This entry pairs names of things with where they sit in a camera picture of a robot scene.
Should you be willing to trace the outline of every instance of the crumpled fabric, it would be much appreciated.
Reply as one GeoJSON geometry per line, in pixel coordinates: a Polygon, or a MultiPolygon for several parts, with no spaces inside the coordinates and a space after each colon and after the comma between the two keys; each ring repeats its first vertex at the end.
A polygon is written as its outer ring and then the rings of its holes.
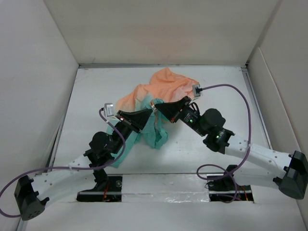
{"type": "MultiPolygon", "coordinates": [[[[131,94],[120,99],[116,104],[116,111],[134,112],[146,108],[151,109],[151,101],[156,104],[175,102],[184,96],[193,98],[192,85],[194,84],[198,84],[198,82],[175,74],[169,68],[164,68],[154,73],[150,84],[139,84],[131,94]]],[[[153,111],[141,133],[138,134],[134,131],[131,133],[126,140],[124,153],[112,166],[119,167],[134,144],[138,143],[142,137],[151,148],[160,149],[168,140],[168,133],[163,128],[163,121],[167,121],[167,119],[159,111],[153,111]]],[[[110,122],[115,125],[118,120],[113,119],[110,122]]],[[[112,134],[112,129],[108,128],[107,133],[112,134]]],[[[117,157],[121,151],[122,149],[112,156],[117,157]]]]}

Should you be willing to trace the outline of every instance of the orange towel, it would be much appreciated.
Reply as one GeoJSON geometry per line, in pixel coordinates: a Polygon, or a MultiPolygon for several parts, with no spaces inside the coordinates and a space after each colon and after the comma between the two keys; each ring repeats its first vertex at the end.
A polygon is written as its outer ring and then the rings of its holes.
{"type": "Polygon", "coordinates": [[[116,104],[116,109],[134,112],[135,105],[141,104],[147,94],[151,94],[153,99],[161,99],[167,103],[178,101],[184,96],[193,98],[192,85],[194,84],[198,82],[173,73],[166,67],[152,76],[150,84],[139,84],[131,94],[120,99],[116,104]]]}

